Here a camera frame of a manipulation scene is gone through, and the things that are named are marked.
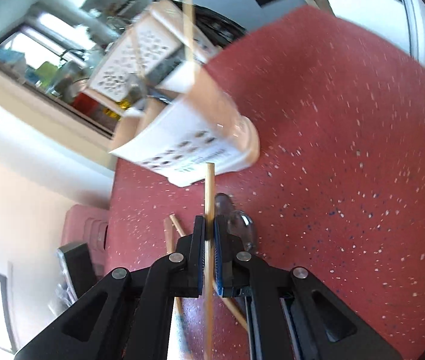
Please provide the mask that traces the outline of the black-handled metal spoon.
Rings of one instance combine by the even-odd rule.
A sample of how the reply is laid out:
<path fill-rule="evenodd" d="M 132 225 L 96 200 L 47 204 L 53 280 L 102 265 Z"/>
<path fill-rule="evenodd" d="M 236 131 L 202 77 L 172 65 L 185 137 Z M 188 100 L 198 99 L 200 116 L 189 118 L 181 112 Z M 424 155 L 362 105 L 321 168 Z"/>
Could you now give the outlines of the black-handled metal spoon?
<path fill-rule="evenodd" d="M 139 111 L 143 111 L 146 108 L 146 100 L 148 98 L 154 98 L 164 104 L 173 102 L 172 97 L 165 92 L 159 91 L 157 88 L 148 84 L 145 79 L 135 74 L 129 76 L 127 84 L 129 89 L 128 96 L 132 100 L 133 107 Z"/>

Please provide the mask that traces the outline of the white perforated storage cart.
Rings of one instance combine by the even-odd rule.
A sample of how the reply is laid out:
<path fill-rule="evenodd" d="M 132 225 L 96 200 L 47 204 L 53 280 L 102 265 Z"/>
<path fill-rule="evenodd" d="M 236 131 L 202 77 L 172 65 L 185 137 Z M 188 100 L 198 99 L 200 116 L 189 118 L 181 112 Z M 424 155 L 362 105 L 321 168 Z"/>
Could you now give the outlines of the white perforated storage cart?
<path fill-rule="evenodd" d="M 153 2 L 113 44 L 86 88 L 118 103 L 127 97 L 127 81 L 135 74 L 159 90 L 185 93 L 194 84 L 186 67 L 185 41 L 182 10 L 170 0 Z M 196 72 L 217 52 L 194 25 Z"/>

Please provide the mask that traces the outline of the dark plastic spoon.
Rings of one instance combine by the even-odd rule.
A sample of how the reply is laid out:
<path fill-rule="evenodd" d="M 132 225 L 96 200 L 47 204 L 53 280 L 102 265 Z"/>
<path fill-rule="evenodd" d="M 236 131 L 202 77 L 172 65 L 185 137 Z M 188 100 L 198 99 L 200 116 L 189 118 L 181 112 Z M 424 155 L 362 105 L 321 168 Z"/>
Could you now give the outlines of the dark plastic spoon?
<path fill-rule="evenodd" d="M 227 219 L 227 232 L 241 239 L 244 250 L 255 252 L 257 236 L 252 218 L 244 211 L 237 210 L 231 197 L 225 193 L 215 196 L 215 211 Z"/>

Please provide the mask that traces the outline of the pink plastic stool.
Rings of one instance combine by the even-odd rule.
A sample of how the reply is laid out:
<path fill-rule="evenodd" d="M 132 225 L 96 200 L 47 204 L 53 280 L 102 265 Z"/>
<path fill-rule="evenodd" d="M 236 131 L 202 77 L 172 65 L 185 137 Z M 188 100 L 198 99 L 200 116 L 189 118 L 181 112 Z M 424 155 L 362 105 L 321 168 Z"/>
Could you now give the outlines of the pink plastic stool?
<path fill-rule="evenodd" d="M 108 210 L 90 205 L 72 206 L 65 215 L 61 244 L 86 243 L 92 263 L 105 267 L 108 219 Z"/>

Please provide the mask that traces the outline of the red plastic basket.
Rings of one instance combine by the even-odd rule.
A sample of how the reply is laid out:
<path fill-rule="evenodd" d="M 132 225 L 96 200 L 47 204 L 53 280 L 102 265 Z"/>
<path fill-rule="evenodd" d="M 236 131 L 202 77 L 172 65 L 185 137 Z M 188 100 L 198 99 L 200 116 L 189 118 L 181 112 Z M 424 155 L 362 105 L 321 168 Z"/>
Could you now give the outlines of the red plastic basket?
<path fill-rule="evenodd" d="M 72 107 L 75 110 L 88 117 L 92 115 L 97 106 L 98 102 L 83 92 L 80 92 L 77 96 L 75 96 L 72 102 Z"/>

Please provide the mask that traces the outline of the white plastic utensil holder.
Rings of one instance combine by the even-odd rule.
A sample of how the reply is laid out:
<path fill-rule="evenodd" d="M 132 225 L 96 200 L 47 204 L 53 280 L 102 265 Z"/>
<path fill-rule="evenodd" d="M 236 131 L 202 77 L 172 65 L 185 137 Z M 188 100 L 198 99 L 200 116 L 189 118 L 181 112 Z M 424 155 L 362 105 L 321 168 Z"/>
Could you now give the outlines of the white plastic utensil holder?
<path fill-rule="evenodd" d="M 159 174 L 177 187 L 239 172 L 259 158 L 256 127 L 201 67 L 194 84 L 169 105 L 148 97 L 143 113 L 130 108 L 116 125 L 111 155 Z"/>

